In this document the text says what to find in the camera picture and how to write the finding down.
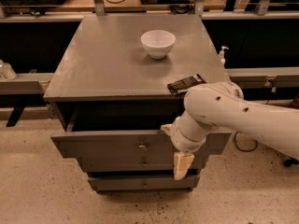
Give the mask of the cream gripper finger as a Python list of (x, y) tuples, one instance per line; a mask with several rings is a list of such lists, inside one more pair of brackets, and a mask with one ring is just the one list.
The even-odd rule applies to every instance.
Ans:
[(194, 160), (193, 154), (175, 152), (174, 153), (174, 179), (181, 180), (183, 179), (189, 168), (192, 165)]
[(164, 124), (160, 127), (160, 130), (163, 131), (166, 135), (170, 136), (172, 132), (172, 125)]

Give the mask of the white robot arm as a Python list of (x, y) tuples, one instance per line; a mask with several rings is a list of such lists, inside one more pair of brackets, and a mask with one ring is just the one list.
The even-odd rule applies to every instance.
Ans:
[(194, 152), (218, 128), (230, 128), (293, 159), (299, 159), (299, 110), (244, 99), (233, 82), (193, 86), (184, 96), (183, 114), (161, 129), (177, 149), (174, 178), (185, 177)]

